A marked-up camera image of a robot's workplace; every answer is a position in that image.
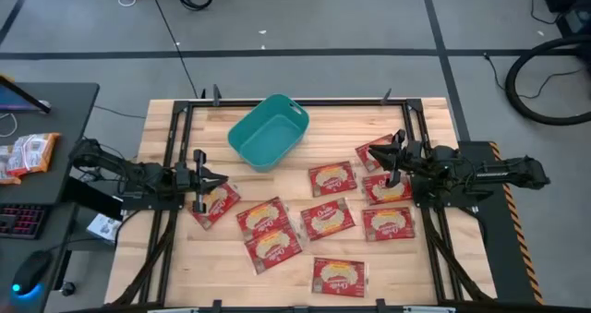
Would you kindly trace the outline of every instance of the red snack package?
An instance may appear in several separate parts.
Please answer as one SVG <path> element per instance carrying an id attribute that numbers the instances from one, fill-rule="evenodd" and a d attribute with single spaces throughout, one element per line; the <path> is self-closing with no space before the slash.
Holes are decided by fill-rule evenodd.
<path id="1" fill-rule="evenodd" d="M 248 240 L 245 245 L 257 274 L 302 251 L 296 233 L 289 224 Z"/>
<path id="2" fill-rule="evenodd" d="M 302 211 L 302 219 L 310 240 L 318 240 L 355 226 L 351 211 L 340 198 Z"/>
<path id="3" fill-rule="evenodd" d="M 392 134 L 388 134 L 387 136 L 375 139 L 369 143 L 364 144 L 361 147 L 355 148 L 355 152 L 359 159 L 363 163 L 363 165 L 368 169 L 368 172 L 372 172 L 378 168 L 380 168 L 380 163 L 376 161 L 368 152 L 370 145 L 384 145 L 392 143 L 392 138 L 394 136 Z"/>
<path id="4" fill-rule="evenodd" d="M 279 197 L 263 202 L 236 215 L 245 240 L 264 235 L 271 230 L 289 225 L 287 210 Z"/>
<path id="5" fill-rule="evenodd" d="M 414 238 L 415 229 L 408 207 L 363 211 L 368 241 Z"/>
<path id="6" fill-rule="evenodd" d="M 363 297 L 366 277 L 363 262 L 314 258 L 312 293 Z"/>
<path id="7" fill-rule="evenodd" d="M 408 176 L 402 175 L 398 185 L 392 188 L 387 188 L 386 179 L 388 179 L 389 176 L 389 174 L 372 175 L 364 177 L 361 180 L 369 205 L 413 198 L 413 190 L 410 187 L 410 179 Z"/>
<path id="8" fill-rule="evenodd" d="M 319 197 L 357 188 L 350 162 L 324 165 L 308 170 L 312 195 Z"/>
<path id="9" fill-rule="evenodd" d="M 207 204 L 209 209 L 208 213 L 192 212 L 193 217 L 203 226 L 203 229 L 209 230 L 238 201 L 240 201 L 240 196 L 231 186 L 220 185 L 210 194 L 203 196 L 203 202 Z"/>

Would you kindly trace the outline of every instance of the teal plastic basket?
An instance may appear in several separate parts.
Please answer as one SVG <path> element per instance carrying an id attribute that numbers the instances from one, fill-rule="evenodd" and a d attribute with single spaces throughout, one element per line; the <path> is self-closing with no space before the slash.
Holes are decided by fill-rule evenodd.
<path id="1" fill-rule="evenodd" d="M 275 94 L 232 127 L 228 141 L 253 169 L 268 172 L 304 137 L 309 122 L 304 108 Z"/>

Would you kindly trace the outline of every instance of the orange snack bag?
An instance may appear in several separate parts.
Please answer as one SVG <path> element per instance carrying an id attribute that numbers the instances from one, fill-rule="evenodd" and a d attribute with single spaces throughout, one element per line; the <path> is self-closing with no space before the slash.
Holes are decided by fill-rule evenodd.
<path id="1" fill-rule="evenodd" d="M 47 172 L 59 133 L 31 134 L 17 139 L 6 172 L 15 177 Z"/>

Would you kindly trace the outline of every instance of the laptop screen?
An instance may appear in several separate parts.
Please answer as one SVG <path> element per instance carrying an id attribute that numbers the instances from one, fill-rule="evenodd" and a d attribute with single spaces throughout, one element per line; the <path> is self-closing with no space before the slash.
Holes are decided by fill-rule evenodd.
<path id="1" fill-rule="evenodd" d="M 27 102 L 8 87 L 0 85 L 0 113 L 3 111 L 22 110 L 38 110 L 38 108 Z"/>
<path id="2" fill-rule="evenodd" d="M 51 105 L 37 100 L 16 84 L 0 76 L 0 113 L 20 111 L 42 111 L 49 114 Z"/>

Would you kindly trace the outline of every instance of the cracker package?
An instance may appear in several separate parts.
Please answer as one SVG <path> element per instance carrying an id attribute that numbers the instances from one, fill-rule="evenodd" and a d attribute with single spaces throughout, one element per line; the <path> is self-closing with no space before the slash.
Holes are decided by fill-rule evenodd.
<path id="1" fill-rule="evenodd" d="M 245 240 L 264 235 L 271 230 L 289 225 L 287 208 L 279 197 L 263 202 L 236 215 Z"/>
<path id="2" fill-rule="evenodd" d="M 314 258 L 312 293 L 363 297 L 367 277 L 364 262 Z"/>
<path id="3" fill-rule="evenodd" d="M 355 226 L 344 198 L 302 211 L 302 219 L 309 240 L 318 240 Z"/>
<path id="4" fill-rule="evenodd" d="M 414 238 L 415 228 L 408 207 L 362 211 L 368 241 Z"/>
<path id="5" fill-rule="evenodd" d="M 302 251 L 296 232 L 290 224 L 248 240 L 245 245 L 257 274 Z"/>
<path id="6" fill-rule="evenodd" d="M 15 177 L 47 172 L 57 137 L 58 133 L 46 133 L 18 138 L 8 159 L 6 172 Z"/>
<path id="7" fill-rule="evenodd" d="M 390 174 L 372 175 L 361 180 L 363 191 L 369 205 L 396 202 L 413 198 L 413 190 L 407 175 L 401 175 L 400 183 L 395 187 L 386 187 Z"/>
<path id="8" fill-rule="evenodd" d="M 387 136 L 375 139 L 369 143 L 364 144 L 361 147 L 355 148 L 357 156 L 359 156 L 359 159 L 361 160 L 363 165 L 366 167 L 366 169 L 368 169 L 368 172 L 372 172 L 380 168 L 380 163 L 369 154 L 369 146 L 390 144 L 392 143 L 393 137 L 394 136 L 392 134 L 388 134 Z"/>
<path id="9" fill-rule="evenodd" d="M 20 184 L 20 179 L 8 174 L 10 155 L 12 155 L 12 146 L 0 146 L 0 185 Z"/>
<path id="10" fill-rule="evenodd" d="M 235 187 L 228 184 L 220 185 L 210 194 L 203 196 L 203 202 L 208 206 L 207 213 L 193 212 L 193 217 L 203 229 L 209 230 L 238 201 L 240 195 L 235 191 Z"/>
<path id="11" fill-rule="evenodd" d="M 324 165 L 308 170 L 312 195 L 319 197 L 357 188 L 350 162 Z"/>

